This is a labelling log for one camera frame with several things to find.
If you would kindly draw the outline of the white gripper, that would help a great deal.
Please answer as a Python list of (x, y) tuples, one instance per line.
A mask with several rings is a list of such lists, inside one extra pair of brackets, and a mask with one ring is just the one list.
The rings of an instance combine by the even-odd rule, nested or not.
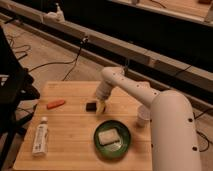
[(104, 113), (106, 110), (106, 102), (113, 90), (113, 86), (107, 83), (106, 81), (102, 81), (96, 89), (96, 97), (99, 99), (96, 102), (96, 114)]

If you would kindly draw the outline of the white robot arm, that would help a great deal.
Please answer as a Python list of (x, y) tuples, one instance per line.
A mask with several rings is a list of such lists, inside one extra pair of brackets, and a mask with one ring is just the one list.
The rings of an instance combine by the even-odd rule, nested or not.
[(193, 109), (175, 90), (159, 91), (124, 75), (121, 67), (105, 67), (96, 97), (107, 100), (119, 87), (150, 110), (153, 171), (202, 171)]

